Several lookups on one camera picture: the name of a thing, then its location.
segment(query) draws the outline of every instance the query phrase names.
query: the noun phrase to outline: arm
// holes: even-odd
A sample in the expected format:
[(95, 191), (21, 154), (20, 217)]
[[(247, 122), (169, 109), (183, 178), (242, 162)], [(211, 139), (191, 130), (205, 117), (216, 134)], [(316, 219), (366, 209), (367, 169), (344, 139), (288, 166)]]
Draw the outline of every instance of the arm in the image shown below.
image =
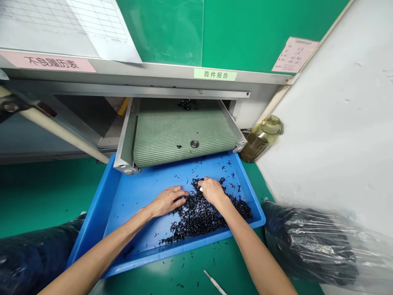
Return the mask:
[(228, 224), (258, 293), (296, 295), (297, 292), (284, 271), (232, 205), (220, 183), (205, 177), (205, 180), (199, 181), (198, 185), (203, 188), (206, 200), (216, 207)]
[(39, 295), (88, 294), (121, 250), (143, 226), (152, 218), (165, 215), (183, 205), (186, 199), (175, 200), (187, 195), (189, 194), (180, 186), (173, 186), (163, 191), (151, 204), (140, 209), (130, 220), (79, 258)]

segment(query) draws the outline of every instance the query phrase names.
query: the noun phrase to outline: yellow liquid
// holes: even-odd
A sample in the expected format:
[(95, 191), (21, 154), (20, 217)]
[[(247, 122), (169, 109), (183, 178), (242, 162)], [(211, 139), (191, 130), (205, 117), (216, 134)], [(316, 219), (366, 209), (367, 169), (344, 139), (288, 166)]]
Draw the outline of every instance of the yellow liquid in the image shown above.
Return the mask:
[(240, 158), (247, 163), (254, 163), (277, 140), (277, 134), (263, 133), (257, 136), (250, 133), (247, 144), (240, 152)]

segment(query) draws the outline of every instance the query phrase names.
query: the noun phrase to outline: green floor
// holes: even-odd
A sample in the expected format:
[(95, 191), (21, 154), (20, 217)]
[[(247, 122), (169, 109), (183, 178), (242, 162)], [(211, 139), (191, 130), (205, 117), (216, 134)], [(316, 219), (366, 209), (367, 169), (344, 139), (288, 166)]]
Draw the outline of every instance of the green floor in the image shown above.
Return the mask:
[[(243, 165), (258, 199), (272, 200), (258, 167)], [(59, 225), (87, 211), (104, 169), (95, 159), (0, 166), (0, 238)], [(262, 228), (255, 232), (263, 239)], [(206, 269), (229, 295), (257, 294), (233, 238), (163, 261), (103, 280), (95, 293), (218, 294), (203, 273)], [(318, 284), (292, 282), (299, 295), (323, 294)]]

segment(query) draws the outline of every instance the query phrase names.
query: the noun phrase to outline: forearm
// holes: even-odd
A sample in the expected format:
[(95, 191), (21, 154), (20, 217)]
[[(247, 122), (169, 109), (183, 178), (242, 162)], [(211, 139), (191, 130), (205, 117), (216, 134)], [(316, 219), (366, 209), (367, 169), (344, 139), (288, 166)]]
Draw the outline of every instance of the forearm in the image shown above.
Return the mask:
[(297, 294), (292, 283), (269, 250), (227, 198), (218, 206), (247, 265), (259, 294)]
[(150, 210), (141, 209), (129, 221), (91, 248), (39, 294), (88, 294), (123, 248), (152, 217)]

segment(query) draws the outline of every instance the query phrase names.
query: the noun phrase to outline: black plastic bag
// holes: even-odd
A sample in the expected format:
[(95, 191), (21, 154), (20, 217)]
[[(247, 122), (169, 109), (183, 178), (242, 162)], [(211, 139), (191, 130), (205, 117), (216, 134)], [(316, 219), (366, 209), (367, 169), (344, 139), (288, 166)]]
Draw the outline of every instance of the black plastic bag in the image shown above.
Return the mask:
[(0, 294), (37, 294), (59, 276), (85, 217), (0, 239)]
[(336, 212), (269, 201), (262, 208), (268, 248), (289, 277), (370, 293), (393, 290), (389, 237)]

